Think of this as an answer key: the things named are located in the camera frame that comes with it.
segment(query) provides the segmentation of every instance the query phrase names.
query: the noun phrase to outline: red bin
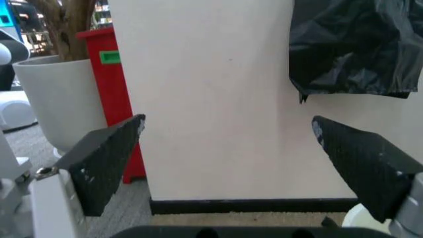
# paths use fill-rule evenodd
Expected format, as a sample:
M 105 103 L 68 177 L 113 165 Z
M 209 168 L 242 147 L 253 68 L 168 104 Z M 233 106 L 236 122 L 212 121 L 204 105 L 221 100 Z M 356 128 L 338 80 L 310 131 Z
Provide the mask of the red bin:
M 132 117 L 113 27 L 79 32 L 77 37 L 87 41 L 107 125 L 111 126 Z M 130 183 L 133 178 L 145 176 L 141 148 L 137 144 L 126 165 L 123 183 Z

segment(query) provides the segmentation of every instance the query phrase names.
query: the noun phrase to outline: black base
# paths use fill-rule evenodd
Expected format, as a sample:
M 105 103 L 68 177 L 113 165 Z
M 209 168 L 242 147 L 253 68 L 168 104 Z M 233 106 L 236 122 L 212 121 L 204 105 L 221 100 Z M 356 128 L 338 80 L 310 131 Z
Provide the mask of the black base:
M 355 198 L 198 201 L 153 201 L 150 199 L 153 215 L 227 212 L 347 212 L 358 203 Z

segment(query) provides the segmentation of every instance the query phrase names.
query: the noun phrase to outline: bolt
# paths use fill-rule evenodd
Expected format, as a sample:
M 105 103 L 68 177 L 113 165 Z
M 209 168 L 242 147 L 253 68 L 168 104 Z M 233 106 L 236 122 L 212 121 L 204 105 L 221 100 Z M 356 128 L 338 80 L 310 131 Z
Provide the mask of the bolt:
M 42 180 L 48 177 L 51 177 L 53 175 L 58 174 L 59 169 L 57 167 L 43 167 L 37 170 L 35 173 L 35 179 L 36 180 Z

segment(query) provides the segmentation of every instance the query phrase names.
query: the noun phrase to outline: carpet floor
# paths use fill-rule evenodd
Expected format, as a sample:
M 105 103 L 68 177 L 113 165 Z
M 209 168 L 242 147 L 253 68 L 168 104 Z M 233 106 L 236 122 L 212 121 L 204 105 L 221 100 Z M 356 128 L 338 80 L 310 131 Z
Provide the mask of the carpet floor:
M 152 225 L 161 226 L 245 226 L 245 227 L 321 227 L 327 216 L 341 226 L 345 213 L 222 213 L 155 215 Z
M 29 157 L 33 165 L 31 179 L 40 167 L 51 166 L 56 158 L 53 146 L 46 140 L 39 125 L 5 133 L 15 156 Z M 20 185 L 26 193 L 29 182 Z M 106 238 L 133 226 L 284 226 L 318 227 L 325 216 L 337 224 L 345 213 L 227 213 L 227 214 L 177 214 L 151 215 L 150 193 L 146 180 L 121 184 L 111 198 L 101 217 L 88 217 L 89 238 Z
M 27 193 L 29 181 L 40 167 L 51 166 L 56 158 L 53 146 L 44 137 L 39 125 L 4 134 L 15 156 L 29 157 L 31 178 L 19 185 Z M 87 217 L 89 238 L 108 238 L 129 227 L 146 225 L 151 221 L 150 192 L 146 180 L 121 184 L 101 217 Z

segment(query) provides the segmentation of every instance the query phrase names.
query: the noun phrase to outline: black gripper pad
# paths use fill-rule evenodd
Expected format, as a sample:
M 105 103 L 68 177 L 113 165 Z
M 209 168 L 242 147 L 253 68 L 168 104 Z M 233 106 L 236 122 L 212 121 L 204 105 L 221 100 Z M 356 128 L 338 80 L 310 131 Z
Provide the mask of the black gripper pad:
M 423 166 L 376 133 L 316 116 L 313 131 L 335 168 L 379 222 L 395 217 Z
M 117 191 L 145 118 L 136 115 L 91 131 L 56 162 L 59 169 L 69 171 L 85 216 L 100 216 Z

